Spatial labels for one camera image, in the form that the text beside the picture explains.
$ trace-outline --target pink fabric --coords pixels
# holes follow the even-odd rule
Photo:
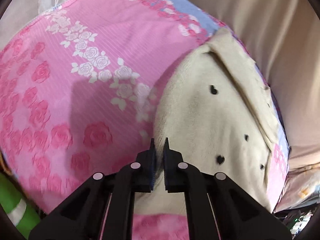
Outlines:
[[[91,174],[117,172],[148,147],[162,91],[201,38],[179,28],[196,23],[189,15],[159,15],[164,1],[150,6],[69,0],[1,53],[1,148],[45,212]]]

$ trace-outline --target fabric fold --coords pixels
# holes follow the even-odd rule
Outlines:
[[[182,61],[164,90],[154,125],[158,160],[168,137],[184,161],[208,174],[224,172],[271,212],[268,172],[278,143],[271,102],[254,61],[229,29],[219,29]],[[135,211],[183,214],[183,198],[161,185],[160,166],[158,176],[154,193],[141,196]]]

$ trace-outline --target pink rose-patterned fabric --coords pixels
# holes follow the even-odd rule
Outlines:
[[[225,26],[175,1],[68,0],[0,52],[0,148],[45,212],[93,173],[117,172],[148,148],[176,66]],[[280,148],[275,156],[274,205],[286,176]],[[188,239],[187,220],[137,215],[133,239]]]

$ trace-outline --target beige fabric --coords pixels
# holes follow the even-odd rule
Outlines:
[[[0,51],[38,15],[38,0],[12,0],[0,20]]]
[[[272,211],[268,163],[278,142],[278,121],[268,106],[270,90],[254,65],[228,29],[218,30],[170,78],[157,108],[154,137],[159,159],[168,137],[170,148],[181,152],[184,161],[208,174],[224,172]],[[216,162],[218,155],[225,157],[222,165]],[[267,168],[261,170],[261,164]],[[166,194],[161,184],[163,175],[155,192],[138,200],[136,212],[183,212],[181,196]]]
[[[190,0],[244,41],[279,103],[290,170],[320,162],[320,20],[307,0]]]

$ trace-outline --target green fabric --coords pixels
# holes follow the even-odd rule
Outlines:
[[[23,199],[22,194],[15,186],[0,173],[0,204],[6,214],[9,214]],[[22,219],[16,226],[20,233],[28,239],[30,231],[40,222],[40,218],[36,211],[27,203],[26,210]]]
[[[28,239],[30,231],[40,222],[40,218],[35,210],[27,204],[26,212],[16,228]]]
[[[18,205],[21,198],[22,194],[0,173],[0,204],[6,214],[10,213]]]

